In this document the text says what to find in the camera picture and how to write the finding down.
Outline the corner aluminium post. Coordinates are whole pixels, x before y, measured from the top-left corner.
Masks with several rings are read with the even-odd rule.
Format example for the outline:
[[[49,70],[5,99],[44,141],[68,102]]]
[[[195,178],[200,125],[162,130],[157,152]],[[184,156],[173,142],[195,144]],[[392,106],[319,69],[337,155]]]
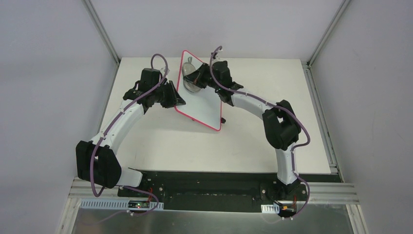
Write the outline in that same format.
[[[347,10],[347,8],[348,8],[348,6],[350,5],[351,2],[352,2],[352,0],[342,0],[341,1],[337,11],[333,15],[333,18],[331,19],[331,21],[328,24],[326,30],[324,31],[320,41],[318,42],[317,46],[314,49],[312,55],[310,56],[310,59],[306,63],[308,68],[311,68],[312,65],[315,63],[315,61],[317,60],[317,58],[319,57],[322,49],[325,47],[328,39],[330,38],[331,34],[334,31],[336,25],[338,24],[338,22],[342,18],[343,14]]]
[[[82,3],[85,6],[86,11],[88,12],[92,23],[94,24],[98,34],[100,35],[103,43],[105,44],[109,54],[114,60],[116,66],[120,65],[121,58],[119,57],[116,49],[99,17],[97,10],[94,7],[94,4],[91,0],[83,0]]]

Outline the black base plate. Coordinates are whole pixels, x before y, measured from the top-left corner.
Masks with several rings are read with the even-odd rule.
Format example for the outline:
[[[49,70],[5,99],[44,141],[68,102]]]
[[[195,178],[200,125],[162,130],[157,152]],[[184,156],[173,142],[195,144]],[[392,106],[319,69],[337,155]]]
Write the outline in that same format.
[[[260,213],[262,205],[287,205],[308,197],[303,182],[289,192],[275,173],[144,171],[135,190],[117,189],[116,197],[154,202],[159,210]]]

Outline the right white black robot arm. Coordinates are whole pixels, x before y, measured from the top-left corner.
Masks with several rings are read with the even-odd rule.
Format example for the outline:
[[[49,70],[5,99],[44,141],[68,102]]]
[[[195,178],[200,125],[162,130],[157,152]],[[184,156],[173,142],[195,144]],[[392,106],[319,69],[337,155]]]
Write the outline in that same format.
[[[263,121],[265,137],[276,151],[277,195],[284,200],[294,196],[300,181],[296,172],[293,149],[299,139],[301,126],[296,120],[290,103],[282,100],[271,104],[248,93],[242,85],[232,80],[227,61],[218,61],[212,65],[203,63],[199,68],[186,62],[182,66],[182,75],[188,90],[211,87],[222,102],[244,109]]]

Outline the silver mesh sponge eraser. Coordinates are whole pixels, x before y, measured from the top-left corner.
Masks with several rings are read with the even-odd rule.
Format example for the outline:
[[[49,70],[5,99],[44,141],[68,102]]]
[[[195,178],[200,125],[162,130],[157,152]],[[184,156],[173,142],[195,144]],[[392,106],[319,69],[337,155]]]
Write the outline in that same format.
[[[193,57],[190,56],[187,58],[182,65],[182,76],[183,76],[183,85],[191,93],[198,93],[201,88],[194,84],[194,79],[192,73],[196,71],[195,66],[192,63]]]

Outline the left corner aluminium post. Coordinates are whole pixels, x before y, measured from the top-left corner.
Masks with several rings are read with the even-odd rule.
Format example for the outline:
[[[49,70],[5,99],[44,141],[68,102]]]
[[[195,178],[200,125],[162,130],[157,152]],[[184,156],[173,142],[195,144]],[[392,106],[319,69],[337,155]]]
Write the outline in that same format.
[[[116,66],[120,65],[121,58],[119,57],[116,49],[99,17],[97,10],[94,7],[94,4],[91,0],[83,0],[82,3],[85,6],[86,11],[88,12],[92,23],[94,24],[98,34],[100,35],[103,43],[105,44],[109,54],[114,60]]]

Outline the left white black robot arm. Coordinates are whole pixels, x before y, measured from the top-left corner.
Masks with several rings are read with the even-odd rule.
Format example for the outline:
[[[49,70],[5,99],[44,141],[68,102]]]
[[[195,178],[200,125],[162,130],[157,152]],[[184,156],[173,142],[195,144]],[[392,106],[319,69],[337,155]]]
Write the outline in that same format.
[[[185,105],[173,82],[152,68],[142,70],[141,79],[123,96],[116,114],[103,130],[75,148],[77,175],[80,179],[105,188],[129,186],[136,197],[148,193],[142,172],[123,167],[116,157],[124,138],[149,108],[159,103],[163,108]]]

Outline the right corner aluminium post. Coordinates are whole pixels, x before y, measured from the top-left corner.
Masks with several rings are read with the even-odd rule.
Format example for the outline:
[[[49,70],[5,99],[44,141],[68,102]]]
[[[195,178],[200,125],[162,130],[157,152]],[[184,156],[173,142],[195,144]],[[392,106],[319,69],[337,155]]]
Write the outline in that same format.
[[[312,55],[310,56],[310,59],[306,63],[308,68],[311,68],[312,65],[315,63],[315,61],[317,60],[317,58],[319,57],[322,49],[325,47],[328,39],[330,38],[331,34],[334,31],[336,25],[338,24],[338,22],[342,18],[343,14],[347,10],[347,8],[348,8],[348,6],[350,5],[351,2],[352,2],[352,0],[342,0],[341,1],[337,11],[333,15],[333,18],[331,19],[331,21],[328,24],[326,30],[324,31],[320,41],[318,42],[317,46],[314,49]]]

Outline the red-framed whiteboard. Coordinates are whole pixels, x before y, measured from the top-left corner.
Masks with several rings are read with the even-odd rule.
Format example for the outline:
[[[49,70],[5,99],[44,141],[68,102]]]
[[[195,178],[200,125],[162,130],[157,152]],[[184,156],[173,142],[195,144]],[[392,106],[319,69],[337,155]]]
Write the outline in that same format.
[[[188,50],[181,54],[178,81],[176,89],[185,105],[175,106],[175,110],[214,131],[221,130],[222,102],[211,87],[200,89],[194,85],[187,85],[184,75],[195,71],[203,61]]]

